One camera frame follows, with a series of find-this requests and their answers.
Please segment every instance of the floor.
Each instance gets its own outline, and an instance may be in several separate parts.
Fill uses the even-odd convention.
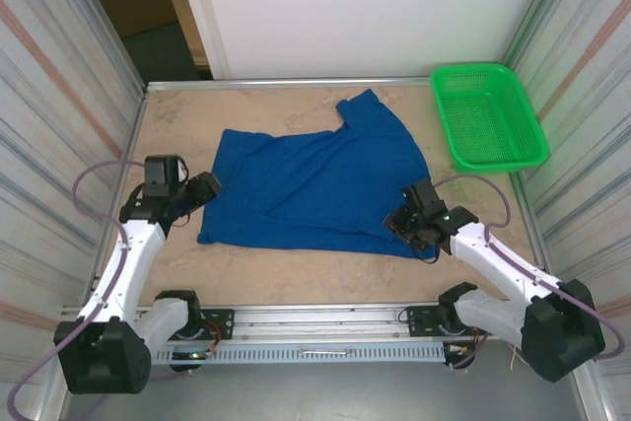
[[[434,363],[202,367],[191,378],[149,382],[140,394],[113,395],[82,419],[585,420],[571,378],[549,384],[519,360],[511,370],[510,360],[506,344],[493,341],[467,374]],[[68,414],[87,409],[95,398],[69,397]]]
[[[144,83],[200,79],[178,22],[128,36],[122,43]]]
[[[164,91],[150,95],[134,160],[177,153],[193,175],[212,168],[226,128],[272,135],[309,133],[340,126],[335,110],[357,88]],[[406,125],[434,180],[453,175],[451,157],[428,87],[375,88]],[[516,218],[498,237],[531,261],[524,223],[507,175],[494,175],[511,196]],[[125,195],[142,181],[132,170]],[[448,205],[463,205],[482,222],[502,220],[494,190],[471,179],[440,188]],[[201,212],[173,229],[147,279],[141,304],[166,289],[193,289],[203,305],[334,304],[435,301],[445,290],[470,281],[501,296],[475,270],[448,255],[428,265],[414,259],[364,253],[274,250],[196,243]]]

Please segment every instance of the shirt sleeve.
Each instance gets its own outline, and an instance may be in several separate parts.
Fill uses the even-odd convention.
[[[337,111],[346,125],[357,132],[407,133],[401,121],[380,102],[371,89],[350,101],[340,102]]]

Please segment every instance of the white wall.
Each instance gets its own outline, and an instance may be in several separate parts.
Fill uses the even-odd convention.
[[[530,0],[190,0],[218,79],[428,75],[500,60]]]

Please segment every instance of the doorway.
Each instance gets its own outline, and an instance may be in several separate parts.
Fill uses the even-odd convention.
[[[145,84],[212,79],[187,0],[99,1]]]

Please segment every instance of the orange wire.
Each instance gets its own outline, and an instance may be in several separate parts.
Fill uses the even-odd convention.
[[[215,337],[215,344],[219,343],[219,341],[221,340],[221,329],[219,328],[219,325],[217,325],[217,322],[212,321],[212,320],[207,320],[206,321],[206,325],[208,326],[208,332],[211,333],[212,336],[212,330],[214,329],[216,337]]]

